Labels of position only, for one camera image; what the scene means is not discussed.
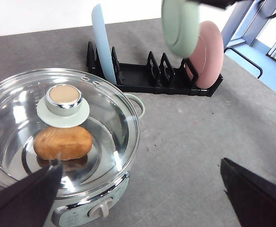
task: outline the pot handle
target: pot handle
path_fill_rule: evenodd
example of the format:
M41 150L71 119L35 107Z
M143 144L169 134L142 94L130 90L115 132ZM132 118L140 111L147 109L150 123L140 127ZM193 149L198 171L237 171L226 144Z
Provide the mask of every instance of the pot handle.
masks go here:
M146 107L144 106L143 102L140 100L140 98L138 98L137 96L130 94L130 93L124 93L124 95L126 96L126 98L133 100L134 102L136 102L139 107L141 108L141 114L139 115L139 119L141 119L144 114L146 113Z

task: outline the gray table surface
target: gray table surface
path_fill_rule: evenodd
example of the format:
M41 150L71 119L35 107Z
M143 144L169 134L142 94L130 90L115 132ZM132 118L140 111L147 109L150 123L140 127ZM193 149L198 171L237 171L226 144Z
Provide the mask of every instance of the gray table surface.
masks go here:
M107 25L118 60L145 64L152 50L180 59L164 43L159 19ZM0 37L0 81L37 68L87 71L91 27ZM92 227L237 227L224 192L228 157L276 183L276 93L225 56L224 81L212 98L137 94L146 106L129 187Z

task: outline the bread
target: bread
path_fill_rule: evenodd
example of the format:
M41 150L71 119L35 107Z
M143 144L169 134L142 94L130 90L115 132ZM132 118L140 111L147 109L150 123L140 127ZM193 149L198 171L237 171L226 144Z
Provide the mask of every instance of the bread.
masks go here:
M84 128L76 126L69 129L48 127L34 140L34 151L44 160L59 158L66 161L81 158L92 148L92 136Z

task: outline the pot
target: pot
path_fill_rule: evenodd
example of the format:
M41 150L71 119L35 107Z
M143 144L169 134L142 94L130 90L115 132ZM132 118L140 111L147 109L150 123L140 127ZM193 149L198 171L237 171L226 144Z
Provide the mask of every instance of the pot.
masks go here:
M49 126L36 107L57 84L75 87L88 102L88 118L80 126L92 134L93 144L86 156L64 161L45 226L76 227L108 216L126 190L145 108L136 96L78 70L40 69L7 78L0 82L0 189L49 164L33 148L36 135ZM140 106L140 116L129 99Z

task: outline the black dish rack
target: black dish rack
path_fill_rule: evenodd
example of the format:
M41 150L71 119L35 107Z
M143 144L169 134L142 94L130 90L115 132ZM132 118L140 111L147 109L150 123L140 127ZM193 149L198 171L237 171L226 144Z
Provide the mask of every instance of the black dish rack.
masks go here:
M211 97L223 80L220 74L217 81L210 88L198 88L195 86L198 73L191 61L183 59L181 66L176 69L171 66L166 53L163 53L160 65L157 64L151 51L149 52L146 65L126 64L118 62L117 54L113 47L112 62L117 82L116 87L123 92ZM193 74L192 80L189 79L186 73L185 63ZM97 50L95 58L92 42L88 43L86 66L89 73L105 79Z

